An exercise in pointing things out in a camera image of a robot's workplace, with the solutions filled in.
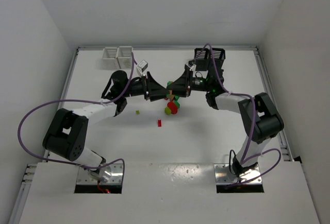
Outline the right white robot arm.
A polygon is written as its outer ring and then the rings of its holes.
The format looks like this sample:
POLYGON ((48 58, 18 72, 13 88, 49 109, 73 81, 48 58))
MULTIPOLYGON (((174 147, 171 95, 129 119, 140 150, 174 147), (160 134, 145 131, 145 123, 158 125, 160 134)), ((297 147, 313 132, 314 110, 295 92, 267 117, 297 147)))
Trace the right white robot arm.
POLYGON ((186 68, 174 82, 168 84, 174 95, 188 97, 192 91, 205 92, 208 105, 215 110, 230 111, 241 116, 246 139, 238 153, 229 160, 229 171, 238 177, 257 165, 259 156, 269 140, 283 130, 284 121, 267 93, 254 97, 225 89, 223 70, 208 70, 207 76, 193 76, 186 68))

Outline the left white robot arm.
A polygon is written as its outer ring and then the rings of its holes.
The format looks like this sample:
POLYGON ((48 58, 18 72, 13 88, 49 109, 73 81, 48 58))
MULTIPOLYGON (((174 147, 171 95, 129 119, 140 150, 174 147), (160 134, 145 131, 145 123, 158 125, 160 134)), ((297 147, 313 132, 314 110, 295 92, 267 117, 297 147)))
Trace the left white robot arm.
POLYGON ((169 90, 160 85, 150 73, 130 80, 127 73, 115 71, 102 92, 100 103, 75 110, 59 109, 43 139, 43 147, 85 168, 96 171, 106 160, 86 147, 88 127, 110 117, 118 116, 127 105, 127 98, 142 95, 145 100, 165 98, 169 90))

